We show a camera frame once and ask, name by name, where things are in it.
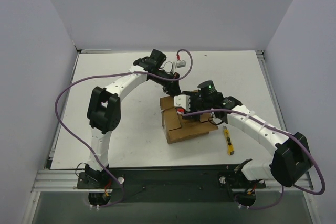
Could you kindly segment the brown cardboard express box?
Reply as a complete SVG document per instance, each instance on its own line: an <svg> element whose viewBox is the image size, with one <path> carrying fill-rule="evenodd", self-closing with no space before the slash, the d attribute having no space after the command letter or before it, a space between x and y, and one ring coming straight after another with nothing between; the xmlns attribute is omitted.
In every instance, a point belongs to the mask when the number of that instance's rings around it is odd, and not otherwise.
<svg viewBox="0 0 336 224"><path fill-rule="evenodd" d="M197 115L195 118L183 119L174 107L173 98L160 98L162 127L168 144L190 140L218 129L209 122L210 113Z"/></svg>

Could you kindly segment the yellow utility knife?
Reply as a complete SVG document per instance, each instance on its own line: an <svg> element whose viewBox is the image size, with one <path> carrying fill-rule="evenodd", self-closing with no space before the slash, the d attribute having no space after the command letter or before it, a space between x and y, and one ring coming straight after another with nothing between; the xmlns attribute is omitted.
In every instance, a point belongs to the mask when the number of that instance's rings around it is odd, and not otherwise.
<svg viewBox="0 0 336 224"><path fill-rule="evenodd" d="M235 150L234 150L234 147L233 147L233 144L232 144L232 141L230 139L230 133L229 133L229 130L226 126L223 126L223 133L224 133L224 137L225 137L225 140L226 140L226 144L227 144L227 154L229 156L233 155Z"/></svg>

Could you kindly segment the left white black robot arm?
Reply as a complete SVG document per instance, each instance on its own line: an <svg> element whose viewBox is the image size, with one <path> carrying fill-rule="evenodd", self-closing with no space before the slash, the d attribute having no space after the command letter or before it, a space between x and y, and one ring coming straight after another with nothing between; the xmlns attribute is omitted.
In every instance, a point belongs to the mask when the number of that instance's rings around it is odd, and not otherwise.
<svg viewBox="0 0 336 224"><path fill-rule="evenodd" d="M177 79L180 74L166 72L162 65L166 55L156 49L150 56L137 59L129 69L129 75L122 76L104 88L95 87L91 93L87 118L91 126L91 144L94 150L90 153L85 174L89 182L96 188L106 185L108 175L104 169L109 166L108 149L112 131L121 120L121 102L137 86L152 80L163 87L163 92L175 96L181 94Z"/></svg>

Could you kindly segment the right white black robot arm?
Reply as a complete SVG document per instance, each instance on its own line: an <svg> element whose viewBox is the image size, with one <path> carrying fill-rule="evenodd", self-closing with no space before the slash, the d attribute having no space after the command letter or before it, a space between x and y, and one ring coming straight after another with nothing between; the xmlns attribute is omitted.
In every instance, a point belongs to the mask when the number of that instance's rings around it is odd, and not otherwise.
<svg viewBox="0 0 336 224"><path fill-rule="evenodd" d="M258 117L232 96L224 97L211 80L198 85L198 90L184 91L174 98L174 106L183 118L212 113L215 118L233 126L264 147L272 156L264 161L247 159L236 167L249 181L275 179L292 187L311 167L308 143L304 135L283 132Z"/></svg>

